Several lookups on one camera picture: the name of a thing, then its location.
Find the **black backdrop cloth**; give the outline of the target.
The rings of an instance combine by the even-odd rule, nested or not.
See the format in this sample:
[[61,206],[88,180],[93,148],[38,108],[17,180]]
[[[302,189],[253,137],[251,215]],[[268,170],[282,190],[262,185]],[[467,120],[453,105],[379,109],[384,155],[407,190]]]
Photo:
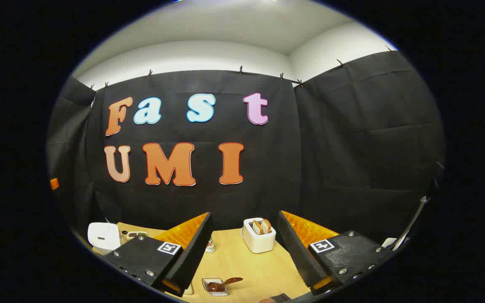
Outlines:
[[255,73],[141,76],[94,93],[70,79],[47,134],[58,203],[92,222],[216,230],[284,210],[377,243],[399,236],[445,163],[435,99],[399,52],[370,54],[293,88]]

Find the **white toaster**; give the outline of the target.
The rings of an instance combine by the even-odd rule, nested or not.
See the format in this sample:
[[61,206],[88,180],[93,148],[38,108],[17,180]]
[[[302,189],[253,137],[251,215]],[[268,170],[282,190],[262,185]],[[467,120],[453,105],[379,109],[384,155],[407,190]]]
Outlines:
[[245,219],[243,222],[243,226],[241,228],[240,236],[244,240],[245,244],[247,245],[248,249],[252,253],[266,253],[271,251],[274,248],[274,244],[276,242],[276,235],[277,232],[272,227],[272,232],[269,234],[263,235],[256,235],[253,228],[252,222],[256,220],[261,222],[263,218],[249,218]]

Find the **brown wooden spoon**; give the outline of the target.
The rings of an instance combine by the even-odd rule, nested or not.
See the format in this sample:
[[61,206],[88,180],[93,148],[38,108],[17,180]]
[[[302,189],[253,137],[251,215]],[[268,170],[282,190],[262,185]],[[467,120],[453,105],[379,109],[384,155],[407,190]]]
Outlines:
[[210,283],[210,284],[208,284],[208,289],[210,291],[223,292],[224,289],[227,289],[228,284],[233,284],[233,283],[236,283],[236,282],[240,282],[242,280],[244,280],[244,279],[241,278],[241,277],[232,277],[232,278],[225,280],[223,282],[223,284]]

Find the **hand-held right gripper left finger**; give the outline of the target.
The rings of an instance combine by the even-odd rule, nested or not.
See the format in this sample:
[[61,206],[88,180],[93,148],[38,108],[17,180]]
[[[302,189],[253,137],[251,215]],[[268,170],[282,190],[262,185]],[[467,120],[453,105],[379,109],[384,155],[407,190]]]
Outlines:
[[103,258],[142,284],[181,297],[194,278],[212,232],[212,214],[207,212],[154,237],[137,235]]

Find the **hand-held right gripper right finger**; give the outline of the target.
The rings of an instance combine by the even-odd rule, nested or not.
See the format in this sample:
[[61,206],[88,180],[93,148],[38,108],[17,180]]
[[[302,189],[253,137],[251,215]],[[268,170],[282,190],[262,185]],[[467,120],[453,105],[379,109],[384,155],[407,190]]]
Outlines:
[[361,279],[392,253],[357,231],[339,234],[283,210],[277,228],[300,277],[314,295]]

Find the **white rice cooker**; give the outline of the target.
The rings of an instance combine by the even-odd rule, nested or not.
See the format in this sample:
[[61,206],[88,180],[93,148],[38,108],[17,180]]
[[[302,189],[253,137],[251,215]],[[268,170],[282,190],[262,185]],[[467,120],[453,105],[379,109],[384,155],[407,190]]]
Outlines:
[[102,255],[111,253],[121,246],[120,236],[119,227],[113,223],[93,222],[87,230],[89,243]]

